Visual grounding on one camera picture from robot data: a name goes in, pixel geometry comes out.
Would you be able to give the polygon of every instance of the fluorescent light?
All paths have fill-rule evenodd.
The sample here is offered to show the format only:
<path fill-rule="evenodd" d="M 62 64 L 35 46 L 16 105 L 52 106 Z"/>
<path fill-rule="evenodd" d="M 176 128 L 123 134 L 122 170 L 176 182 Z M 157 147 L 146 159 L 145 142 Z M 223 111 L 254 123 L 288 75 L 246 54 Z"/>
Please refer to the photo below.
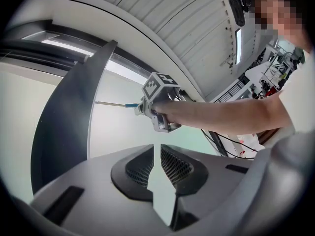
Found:
<path fill-rule="evenodd" d="M 76 51 L 76 52 L 79 52 L 79 53 L 87 54 L 90 57 L 93 56 L 93 54 L 94 54 L 94 53 L 88 52 L 86 50 L 83 50 L 81 48 L 77 48 L 77 47 L 74 47 L 74 46 L 71 46 L 71 45 L 67 45 L 67 44 L 63 44 L 63 43 L 59 43 L 59 42 L 55 42 L 55 41 L 51 41 L 51 40 L 44 40 L 44 41 L 42 41 L 42 43 L 55 45 L 55 46 L 59 46 L 59 47 L 63 47 L 63 48 L 67 48 L 67 49 L 70 49 L 70 50 L 73 50 L 73 51 Z"/>
<path fill-rule="evenodd" d="M 67 44 L 63 44 L 63 43 L 59 43 L 59 42 L 55 42 L 55 41 L 51 41 L 51 40 L 44 40 L 44 41 L 42 41 L 42 43 L 67 48 L 67 49 L 70 49 L 70 50 L 73 50 L 73 51 L 76 51 L 79 53 L 87 54 L 90 57 L 93 56 L 93 54 L 94 54 L 94 53 L 88 52 L 86 50 L 83 50 L 83 49 L 80 49 L 80 48 L 77 48 L 77 47 L 74 47 L 71 45 L 67 45 Z M 142 85 L 144 85 L 145 82 L 147 81 L 147 79 L 145 77 L 141 76 L 140 74 L 137 74 L 134 71 L 131 71 L 130 69 L 128 69 L 128 68 L 126 68 L 120 64 L 117 64 L 111 60 L 109 60 L 105 69 L 108 71 L 111 71 L 113 73 L 116 73 L 120 76 L 123 76 L 127 79 L 135 81 L 139 84 L 142 84 Z"/>
<path fill-rule="evenodd" d="M 238 29 L 236 31 L 236 64 L 241 61 L 242 54 L 242 31 Z"/>
<path fill-rule="evenodd" d="M 108 61 L 105 69 L 142 85 L 144 85 L 147 81 L 147 79 L 140 74 L 137 74 L 134 71 L 131 71 L 128 68 L 125 68 L 124 66 L 117 64 L 111 60 Z"/>

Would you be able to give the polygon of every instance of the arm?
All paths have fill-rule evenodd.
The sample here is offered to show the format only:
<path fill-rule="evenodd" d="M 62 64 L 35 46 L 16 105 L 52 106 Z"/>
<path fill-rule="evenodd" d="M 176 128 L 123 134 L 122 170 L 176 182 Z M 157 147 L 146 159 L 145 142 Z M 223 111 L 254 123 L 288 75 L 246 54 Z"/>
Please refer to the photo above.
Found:
<path fill-rule="evenodd" d="M 166 114 L 170 122 L 224 134 L 250 134 L 291 124 L 279 94 L 226 103 L 172 101 L 154 108 Z"/>

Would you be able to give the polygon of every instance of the ceiling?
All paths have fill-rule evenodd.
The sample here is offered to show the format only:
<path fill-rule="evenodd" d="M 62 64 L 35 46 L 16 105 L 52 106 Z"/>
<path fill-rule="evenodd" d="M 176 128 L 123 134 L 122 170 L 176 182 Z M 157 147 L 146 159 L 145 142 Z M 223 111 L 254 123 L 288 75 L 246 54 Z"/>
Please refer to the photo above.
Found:
<path fill-rule="evenodd" d="M 259 55 L 254 53 L 254 24 L 246 24 L 242 29 L 241 62 L 229 68 L 227 62 L 235 63 L 237 26 L 229 18 L 226 0 L 105 1 L 128 12 L 158 35 L 187 68 L 207 101 L 215 97 L 218 86 L 225 89 L 228 81 L 246 70 L 241 66 L 245 61 L 253 54 Z"/>

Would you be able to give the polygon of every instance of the white sleeve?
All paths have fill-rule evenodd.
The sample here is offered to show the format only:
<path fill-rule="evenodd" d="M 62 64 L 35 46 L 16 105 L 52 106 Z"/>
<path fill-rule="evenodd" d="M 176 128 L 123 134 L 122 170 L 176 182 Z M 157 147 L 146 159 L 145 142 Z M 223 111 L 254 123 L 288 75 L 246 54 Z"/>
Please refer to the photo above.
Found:
<path fill-rule="evenodd" d="M 301 70 L 294 71 L 279 98 L 296 132 L 315 130 L 315 59 L 310 55 Z"/>

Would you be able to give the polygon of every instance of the black cable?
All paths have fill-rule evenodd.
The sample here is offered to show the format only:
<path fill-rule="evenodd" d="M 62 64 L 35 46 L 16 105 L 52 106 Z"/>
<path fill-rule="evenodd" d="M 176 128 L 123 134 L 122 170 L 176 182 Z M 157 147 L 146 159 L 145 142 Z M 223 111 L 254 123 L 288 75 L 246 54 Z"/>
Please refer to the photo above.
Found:
<path fill-rule="evenodd" d="M 218 133 L 216 133 L 216 134 L 217 134 L 218 136 L 221 136 L 221 137 L 223 137 L 223 138 L 226 138 L 226 139 L 230 140 L 231 142 L 234 142 L 234 143 L 236 143 L 236 144 L 243 145 L 243 146 L 245 146 L 245 147 L 247 147 L 247 148 L 249 148 L 249 149 L 251 149 L 251 150 L 253 150 L 253 151 L 258 152 L 256 149 L 253 149 L 253 148 L 251 148 L 251 147 L 249 147 L 249 146 L 247 146 L 247 145 L 245 145 L 245 144 L 243 144 L 243 143 L 240 143 L 240 142 L 237 142 L 237 141 L 235 141 L 235 140 L 229 139 L 229 138 L 227 138 L 227 137 L 225 137 L 225 136 L 223 136 L 223 135 L 220 135 L 220 134 L 218 134 Z"/>
<path fill-rule="evenodd" d="M 219 146 L 221 149 L 223 149 L 226 153 L 228 153 L 228 154 L 230 154 L 230 155 L 232 155 L 232 156 L 235 156 L 235 157 L 237 157 L 237 158 L 241 158 L 241 159 L 246 159 L 246 160 L 253 160 L 253 159 L 254 159 L 254 157 L 251 157 L 251 158 L 240 157 L 240 156 L 237 156 L 237 155 L 234 155 L 234 154 L 228 152 L 225 148 L 221 147 L 220 144 L 217 144 L 213 139 L 211 139 L 211 138 L 206 134 L 206 132 L 204 132 L 202 129 L 201 129 L 201 131 L 202 131 L 202 133 L 203 133 L 207 138 L 209 138 L 215 145 L 217 145 L 217 146 Z"/>
<path fill-rule="evenodd" d="M 177 98 L 179 101 L 182 101 L 182 100 L 180 99 L 179 95 L 177 94 L 175 88 L 173 88 L 173 89 L 174 89 L 174 92 L 175 92 L 175 94 L 176 94 L 176 98 Z M 202 129 L 201 129 L 201 131 L 202 131 L 202 133 L 203 133 L 205 136 L 207 136 L 215 145 L 217 145 L 217 146 L 219 146 L 220 148 L 222 148 L 221 145 L 218 145 L 214 140 L 212 140 Z M 249 146 L 247 146 L 247 145 L 245 145 L 245 144 L 243 144 L 243 143 L 234 141 L 234 140 L 229 139 L 229 138 L 227 138 L 227 137 L 225 137 L 225 136 L 223 136 L 223 135 L 220 135 L 220 134 L 218 134 L 218 133 L 216 133 L 216 134 L 217 134 L 218 136 L 221 136 L 221 137 L 224 137 L 224 138 L 230 140 L 231 142 L 234 142 L 234 143 L 237 143 L 237 144 L 241 144 L 241 145 L 243 145 L 243 146 L 245 146 L 245 147 L 247 147 L 247 148 L 249 148 L 249 149 L 251 149 L 251 150 L 257 152 L 256 149 L 253 149 L 253 148 L 251 148 L 251 147 L 249 147 Z M 222 148 L 222 149 L 225 150 L 226 153 L 228 153 L 228 154 L 230 154 L 230 155 L 232 155 L 232 156 L 238 157 L 238 158 L 242 158 L 242 159 L 254 159 L 254 158 L 243 158 L 243 157 L 239 157 L 239 156 L 237 156 L 237 155 L 233 155 L 232 153 L 228 152 L 228 151 L 227 151 L 226 149 L 224 149 L 224 148 Z"/>

